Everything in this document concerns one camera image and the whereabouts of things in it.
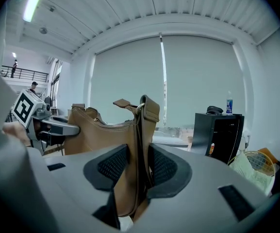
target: fluorescent light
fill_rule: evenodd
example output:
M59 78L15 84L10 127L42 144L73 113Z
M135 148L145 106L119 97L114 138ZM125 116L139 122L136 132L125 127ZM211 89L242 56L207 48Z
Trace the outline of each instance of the fluorescent light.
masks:
M28 0L23 14L23 20L27 22L32 21L32 17L39 0Z

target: light green fabric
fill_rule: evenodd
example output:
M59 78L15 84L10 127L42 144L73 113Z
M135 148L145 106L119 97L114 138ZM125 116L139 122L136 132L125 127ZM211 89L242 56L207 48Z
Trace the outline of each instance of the light green fabric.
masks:
M273 177L254 170L246 155L243 153L236 157L236 159L230 164L230 168L255 184L265 193L273 179Z

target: brown leather bag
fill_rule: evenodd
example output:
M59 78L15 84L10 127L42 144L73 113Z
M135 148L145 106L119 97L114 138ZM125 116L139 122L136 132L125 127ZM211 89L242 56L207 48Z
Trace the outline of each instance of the brown leather bag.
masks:
M144 191L152 186L148 166L148 146L159 121L160 108L146 95L141 97L139 106L132 105L124 99L113 104L130 110L134 119L121 124L107 125L96 109L91 107L85 109L81 105L72 106L68 123L78 125L81 131L76 137L65 140L65 154L127 144L130 151L129 162L114 187L114 194L118 216L128 216L134 214L145 199ZM139 173L143 173L140 170L143 166L144 173L147 174L144 181L139 177Z

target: balcony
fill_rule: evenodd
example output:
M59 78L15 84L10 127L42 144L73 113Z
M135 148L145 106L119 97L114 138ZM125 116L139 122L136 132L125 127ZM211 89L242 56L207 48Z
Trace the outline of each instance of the balcony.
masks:
M0 69L0 75L5 78L12 78L12 70L13 67L2 66ZM25 80L33 80L36 82L47 82L48 73L37 72L22 68L16 68L13 78L14 79L25 79Z

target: corrugated white ceiling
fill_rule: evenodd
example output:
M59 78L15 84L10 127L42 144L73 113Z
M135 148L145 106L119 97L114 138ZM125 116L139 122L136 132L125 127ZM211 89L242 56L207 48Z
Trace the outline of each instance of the corrugated white ceiling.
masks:
M26 0L11 2L7 14L10 39L41 42L69 54L92 38L130 20L159 14L190 14L228 23L256 43L280 21L263 0L41 0L31 23L23 23ZM47 34L39 29L46 27Z

